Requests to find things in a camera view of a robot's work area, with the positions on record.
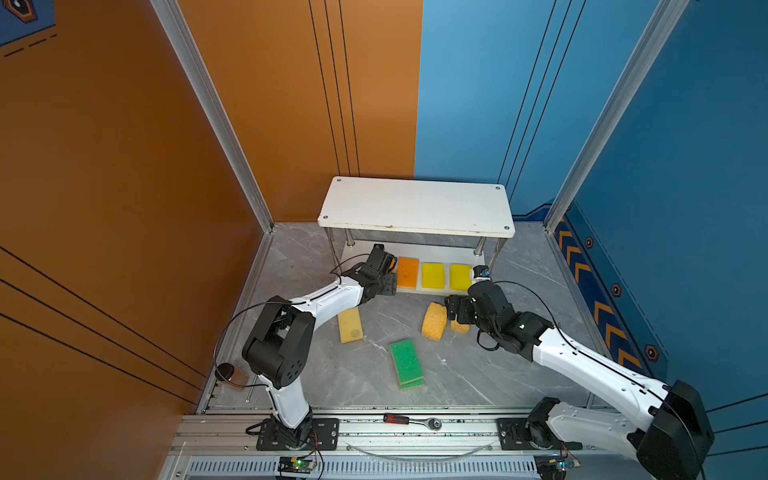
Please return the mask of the pale yellow sponge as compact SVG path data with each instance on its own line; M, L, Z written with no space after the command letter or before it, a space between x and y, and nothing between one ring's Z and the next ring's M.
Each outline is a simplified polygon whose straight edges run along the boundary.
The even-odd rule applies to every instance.
M342 344L360 341L364 338L360 311L357 307L338 315L340 342Z

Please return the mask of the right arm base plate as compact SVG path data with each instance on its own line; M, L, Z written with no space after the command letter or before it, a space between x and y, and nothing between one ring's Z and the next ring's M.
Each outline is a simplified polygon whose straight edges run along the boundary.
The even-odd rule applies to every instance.
M530 424L524 418L496 420L498 440L503 451L582 450L580 442L564 442L543 423Z

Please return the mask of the orange sponge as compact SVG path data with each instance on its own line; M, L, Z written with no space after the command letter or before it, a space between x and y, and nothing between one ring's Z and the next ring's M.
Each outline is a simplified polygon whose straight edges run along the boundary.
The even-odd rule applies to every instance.
M400 257L397 263L397 287L416 289L418 286L420 261L414 258Z

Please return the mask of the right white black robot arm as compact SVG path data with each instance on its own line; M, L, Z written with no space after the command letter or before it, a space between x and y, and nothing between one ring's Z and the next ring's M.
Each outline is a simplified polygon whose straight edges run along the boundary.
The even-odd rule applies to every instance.
M545 397L526 419L527 441L541 449L580 443L608 450L637 461L655 479L704 478L715 434L694 387L668 385L599 355L566 335L553 315L515 310L493 281L444 303L448 320L477 327L497 348L569 378L612 408Z

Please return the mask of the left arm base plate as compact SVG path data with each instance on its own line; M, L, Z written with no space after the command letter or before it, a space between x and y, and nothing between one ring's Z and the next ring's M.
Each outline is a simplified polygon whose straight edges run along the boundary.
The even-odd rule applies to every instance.
M274 417L267 418L257 435L258 451L312 450L334 451L339 439L338 418L321 417L305 419L298 427L290 429Z

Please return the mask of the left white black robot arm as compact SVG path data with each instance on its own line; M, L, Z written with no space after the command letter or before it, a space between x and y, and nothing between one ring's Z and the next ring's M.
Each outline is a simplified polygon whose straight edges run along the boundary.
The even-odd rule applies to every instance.
M317 328L378 295L392 296L397 257L375 244L364 259L315 292L265 302L242 348L242 358L266 388L272 406L271 424L292 448L311 435L312 409L300 375L306 367Z

